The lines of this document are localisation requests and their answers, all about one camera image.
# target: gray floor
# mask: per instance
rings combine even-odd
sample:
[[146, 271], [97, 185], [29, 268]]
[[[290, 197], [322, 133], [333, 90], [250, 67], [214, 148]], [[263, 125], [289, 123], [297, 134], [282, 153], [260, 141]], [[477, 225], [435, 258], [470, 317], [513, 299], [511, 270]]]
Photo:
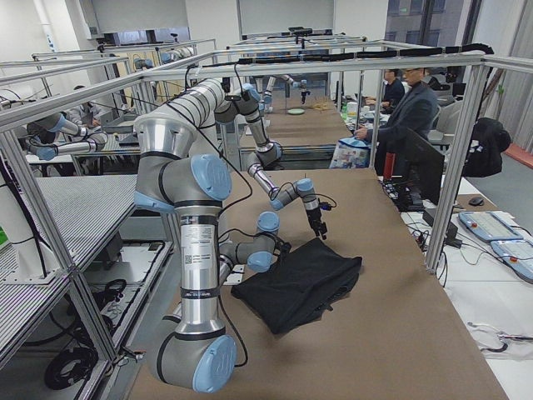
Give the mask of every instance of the gray floor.
[[[469, 178], [483, 194], [500, 209], [516, 217], [517, 224], [533, 230], [533, 169], [503, 155], [503, 171], [492, 177]], [[174, 293], [179, 288], [179, 254], [175, 254], [161, 276], [145, 314], [132, 340], [131, 349], [146, 349], [154, 326], [161, 320]], [[110, 391], [102, 393], [102, 400], [119, 400], [126, 397], [140, 364], [130, 362], [121, 368]]]
[[491, 177], [468, 180], [499, 209], [509, 212], [518, 225], [533, 231], [533, 169], [502, 154], [503, 169]]

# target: dark suit jacket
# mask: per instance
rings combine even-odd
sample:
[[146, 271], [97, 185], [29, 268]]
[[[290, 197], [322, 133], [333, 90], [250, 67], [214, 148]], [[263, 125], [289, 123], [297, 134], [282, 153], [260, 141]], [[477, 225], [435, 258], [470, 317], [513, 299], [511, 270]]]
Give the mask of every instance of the dark suit jacket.
[[[433, 117], [437, 112], [436, 95], [431, 88], [421, 82], [415, 85], [400, 101], [384, 127], [380, 127], [376, 152], [376, 172], [383, 174], [387, 149], [396, 153], [395, 173], [402, 174], [401, 154], [406, 145], [406, 128], [410, 128], [424, 139], [431, 130]], [[372, 140], [372, 130], [368, 130], [367, 141]]]

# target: black monitor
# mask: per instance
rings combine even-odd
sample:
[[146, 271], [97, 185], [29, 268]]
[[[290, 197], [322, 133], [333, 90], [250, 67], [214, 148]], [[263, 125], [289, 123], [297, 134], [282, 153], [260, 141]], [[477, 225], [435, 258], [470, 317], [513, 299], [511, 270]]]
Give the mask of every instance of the black monitor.
[[406, 169], [402, 181], [418, 188], [421, 198], [438, 204], [444, 170], [444, 155], [412, 129], [407, 129], [403, 157]]

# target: man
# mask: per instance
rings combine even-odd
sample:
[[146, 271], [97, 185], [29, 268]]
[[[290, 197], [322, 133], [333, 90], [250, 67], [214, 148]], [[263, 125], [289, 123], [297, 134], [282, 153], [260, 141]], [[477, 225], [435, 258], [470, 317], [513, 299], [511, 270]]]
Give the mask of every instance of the man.
[[[84, 86], [76, 86], [74, 90], [83, 89]], [[75, 108], [68, 110], [68, 120], [85, 127], [99, 127], [100, 117], [104, 114], [104, 111], [97, 104], [92, 102], [85, 102]]]
[[[386, 69], [385, 73], [383, 74], [383, 78], [386, 81], [386, 85], [385, 93], [383, 94], [381, 102], [381, 107], [383, 108], [386, 114], [392, 114], [394, 108], [396, 108], [396, 106], [406, 93], [405, 89], [403, 88], [403, 85], [401, 84], [399, 76], [399, 69]], [[376, 98], [367, 97], [366, 104], [376, 104]]]
[[[410, 68], [404, 71], [404, 80], [411, 90], [402, 98], [384, 127], [380, 127], [376, 151], [375, 167], [378, 175], [383, 174], [385, 155], [393, 151], [396, 153], [395, 174], [403, 174], [405, 160], [401, 156], [405, 146], [406, 130], [412, 129], [424, 139], [431, 129], [433, 117], [437, 113], [435, 93], [422, 82], [425, 76], [424, 68]], [[354, 132], [359, 140], [371, 142], [372, 130], [360, 126]]]

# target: black cloth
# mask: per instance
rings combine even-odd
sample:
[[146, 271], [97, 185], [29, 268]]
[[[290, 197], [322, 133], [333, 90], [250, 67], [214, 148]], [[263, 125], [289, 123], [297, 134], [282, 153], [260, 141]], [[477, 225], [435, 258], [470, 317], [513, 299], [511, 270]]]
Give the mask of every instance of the black cloth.
[[463, 176], [483, 178], [500, 173], [501, 152], [510, 145], [511, 136], [501, 122], [485, 117], [478, 119], [472, 131]]
[[271, 269], [234, 286], [272, 333], [286, 333], [318, 319], [357, 282], [361, 257], [346, 258], [314, 238]]
[[406, 94], [401, 80], [396, 78], [392, 83], [385, 85], [385, 94], [383, 95], [383, 101], [389, 102], [389, 107], [384, 107], [385, 114], [391, 114], [397, 105], [400, 103], [404, 95]]
[[[386, 125], [380, 127], [376, 150], [375, 168], [378, 175], [383, 174], [387, 151], [396, 153], [395, 175], [405, 171], [405, 159], [402, 157], [406, 145], [406, 128], [412, 129], [424, 139], [431, 130], [433, 118], [437, 113], [436, 95], [425, 83], [419, 82], [402, 98]], [[368, 130], [366, 140], [371, 142], [373, 131]]]

